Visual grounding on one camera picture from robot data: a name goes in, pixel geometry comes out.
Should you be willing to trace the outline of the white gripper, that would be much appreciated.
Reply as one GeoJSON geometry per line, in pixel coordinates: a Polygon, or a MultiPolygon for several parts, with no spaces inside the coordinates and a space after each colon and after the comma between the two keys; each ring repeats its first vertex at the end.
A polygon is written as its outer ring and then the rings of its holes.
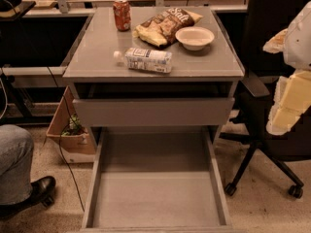
{"type": "MultiPolygon", "coordinates": [[[[282,52],[288,29],[283,29],[267,41],[263,50],[282,52]]],[[[272,135],[290,132],[300,117],[311,106],[311,72],[296,70],[288,78],[280,77],[275,88],[273,105],[268,116],[266,130],[272,135]]]]}

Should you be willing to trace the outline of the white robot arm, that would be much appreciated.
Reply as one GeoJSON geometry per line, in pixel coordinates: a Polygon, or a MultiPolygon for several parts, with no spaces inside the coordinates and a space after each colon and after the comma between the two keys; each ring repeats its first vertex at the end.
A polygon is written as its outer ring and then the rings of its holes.
{"type": "Polygon", "coordinates": [[[279,78],[266,124],[270,134],[284,135],[311,106],[311,2],[263,50],[281,52],[284,62],[294,68],[288,78],[279,78]]]}

